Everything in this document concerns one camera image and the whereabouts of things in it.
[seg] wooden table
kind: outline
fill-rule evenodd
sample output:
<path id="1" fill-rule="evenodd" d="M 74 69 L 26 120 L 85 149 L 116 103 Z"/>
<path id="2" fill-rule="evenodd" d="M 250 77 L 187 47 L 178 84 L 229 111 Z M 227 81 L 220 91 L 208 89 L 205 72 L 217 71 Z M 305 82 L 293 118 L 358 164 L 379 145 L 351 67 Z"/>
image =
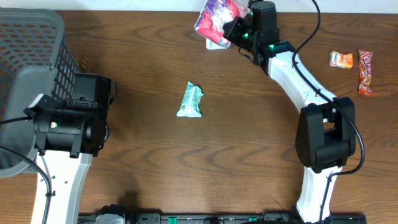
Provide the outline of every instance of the wooden table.
<path id="1" fill-rule="evenodd" d="M 117 203 L 164 213 L 291 210 L 303 165 L 299 120 L 281 87 L 236 47 L 209 51 L 194 30 L 197 12 L 62 11 L 67 43 L 84 71 L 117 81 L 111 136 L 93 160 L 80 211 Z M 281 39 L 297 47 L 316 14 L 278 14 Z M 300 52 L 322 85 L 355 103 L 367 149 L 357 174 L 339 177 L 333 212 L 363 212 L 368 223 L 396 223 L 398 211 L 398 16 L 324 14 Z M 357 49 L 372 50 L 376 97 L 357 94 Z M 331 50 L 354 53 L 351 70 L 331 68 Z M 178 118 L 188 81 L 201 85 L 203 117 Z M 344 170 L 359 159 L 350 157 Z M 30 223 L 36 176 L 1 180 L 1 223 Z"/>

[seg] plastic bin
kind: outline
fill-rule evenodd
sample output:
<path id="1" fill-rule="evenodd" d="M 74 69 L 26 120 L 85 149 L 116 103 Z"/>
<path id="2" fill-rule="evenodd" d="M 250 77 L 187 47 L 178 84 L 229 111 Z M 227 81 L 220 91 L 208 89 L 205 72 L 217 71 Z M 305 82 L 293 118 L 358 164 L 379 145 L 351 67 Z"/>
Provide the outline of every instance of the plastic bin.
<path id="1" fill-rule="evenodd" d="M 25 116 L 39 93 L 70 98 L 79 68 L 64 39 L 62 18 L 45 9 L 0 9 L 0 119 Z M 0 146 L 35 159 L 31 122 L 0 127 Z M 27 168 L 25 162 L 0 152 L 0 177 Z"/>

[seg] white packet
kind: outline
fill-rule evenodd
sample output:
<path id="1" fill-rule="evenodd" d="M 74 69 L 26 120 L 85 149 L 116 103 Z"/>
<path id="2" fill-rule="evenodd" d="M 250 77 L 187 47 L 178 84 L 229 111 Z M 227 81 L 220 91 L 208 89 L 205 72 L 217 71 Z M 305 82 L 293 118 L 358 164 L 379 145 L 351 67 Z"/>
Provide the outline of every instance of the white packet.
<path id="1" fill-rule="evenodd" d="M 203 96 L 199 86 L 195 86 L 192 82 L 188 82 L 184 97 L 182 98 L 180 110 L 177 112 L 178 117 L 186 116 L 189 118 L 200 118 L 199 109 L 200 98 Z"/>

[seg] plastic wrapper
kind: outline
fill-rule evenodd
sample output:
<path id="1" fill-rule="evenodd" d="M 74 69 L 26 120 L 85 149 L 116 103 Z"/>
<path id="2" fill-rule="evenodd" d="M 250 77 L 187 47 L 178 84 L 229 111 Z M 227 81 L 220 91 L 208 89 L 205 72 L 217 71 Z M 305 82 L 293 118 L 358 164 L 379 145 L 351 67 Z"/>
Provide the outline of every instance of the plastic wrapper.
<path id="1" fill-rule="evenodd" d="M 177 112 L 178 117 L 200 118 L 199 109 L 200 98 L 203 96 L 199 86 L 188 82 L 184 97 L 182 98 L 180 110 Z"/>
<path id="2" fill-rule="evenodd" d="M 234 0 L 207 0 L 194 28 L 207 39 L 228 48 L 231 42 L 223 37 L 223 25 L 247 13 L 248 9 Z"/>
<path id="3" fill-rule="evenodd" d="M 359 67 L 359 90 L 358 93 L 365 96 L 374 96 L 371 78 L 371 60 L 373 53 L 366 50 L 358 50 Z"/>
<path id="4" fill-rule="evenodd" d="M 336 51 L 330 52 L 329 65 L 338 68 L 352 68 L 353 54 L 341 54 Z"/>

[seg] white backdrop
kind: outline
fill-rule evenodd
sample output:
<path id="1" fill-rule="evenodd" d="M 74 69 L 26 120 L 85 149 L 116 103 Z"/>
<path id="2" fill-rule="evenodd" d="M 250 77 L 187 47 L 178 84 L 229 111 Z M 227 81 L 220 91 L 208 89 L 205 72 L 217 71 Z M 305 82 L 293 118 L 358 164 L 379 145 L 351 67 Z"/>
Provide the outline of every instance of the white backdrop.
<path id="1" fill-rule="evenodd" d="M 315 12 L 311 0 L 273 0 L 279 12 Z M 64 10 L 200 11 L 205 0 L 0 0 L 0 7 Z M 398 0 L 318 0 L 321 12 L 398 13 Z"/>

